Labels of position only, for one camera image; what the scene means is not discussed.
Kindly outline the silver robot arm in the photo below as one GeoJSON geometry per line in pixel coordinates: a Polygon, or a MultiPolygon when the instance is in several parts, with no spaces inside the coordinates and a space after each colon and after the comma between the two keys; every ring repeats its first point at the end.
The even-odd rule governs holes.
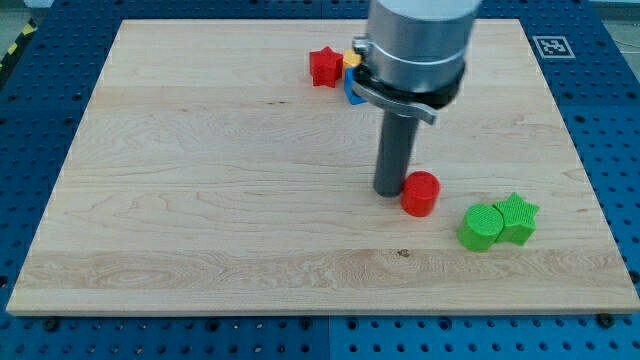
{"type": "Polygon", "coordinates": [[[456,97],[480,0],[372,0],[352,92],[428,124],[456,97]]]}

